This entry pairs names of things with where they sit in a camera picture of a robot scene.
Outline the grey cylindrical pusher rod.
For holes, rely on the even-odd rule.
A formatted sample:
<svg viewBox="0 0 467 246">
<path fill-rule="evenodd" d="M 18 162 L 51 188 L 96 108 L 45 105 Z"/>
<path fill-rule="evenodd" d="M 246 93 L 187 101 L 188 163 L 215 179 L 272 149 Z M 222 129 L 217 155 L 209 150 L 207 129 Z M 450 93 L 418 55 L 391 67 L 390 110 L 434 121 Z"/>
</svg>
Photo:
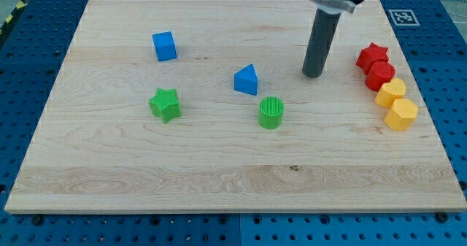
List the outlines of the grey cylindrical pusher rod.
<svg viewBox="0 0 467 246">
<path fill-rule="evenodd" d="M 323 73 L 339 18 L 339 13 L 329 14 L 317 9 L 302 67 L 307 77 L 318 78 Z"/>
</svg>

